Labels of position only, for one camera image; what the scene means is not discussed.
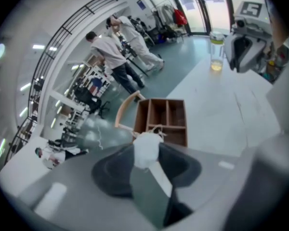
white shirt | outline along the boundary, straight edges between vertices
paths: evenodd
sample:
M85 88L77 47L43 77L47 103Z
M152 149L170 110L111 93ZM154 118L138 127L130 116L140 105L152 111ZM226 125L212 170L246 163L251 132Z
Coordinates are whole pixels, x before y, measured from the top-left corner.
M141 36L127 17L120 16L118 19L122 22L120 24L120 31L124 34L127 41L131 42L136 37Z
M108 67L114 69L126 63L126 59L118 50L114 40L110 37L102 37L93 41L91 52L96 56L105 57Z
M65 152L54 152L52 149L45 147L42 149L42 158L45 158L46 160L49 160L50 156L53 156L55 159L59 161L59 163L62 163L66 159L66 153Z

black pants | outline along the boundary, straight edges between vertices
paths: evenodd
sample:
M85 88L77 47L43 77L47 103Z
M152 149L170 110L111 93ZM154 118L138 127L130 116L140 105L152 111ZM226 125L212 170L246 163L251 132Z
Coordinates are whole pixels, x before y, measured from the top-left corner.
M114 68L112 71L113 71L112 76L114 77L114 79L118 83L120 83L124 87L124 89L130 94L136 92L137 90L131 84L127 75L130 75L132 79L136 81L139 87L144 85L139 76L136 74L136 72L127 63Z
M71 152L66 151L66 160L75 157L75 156L80 156L80 155L85 155L87 152L79 152L76 155L72 154Z

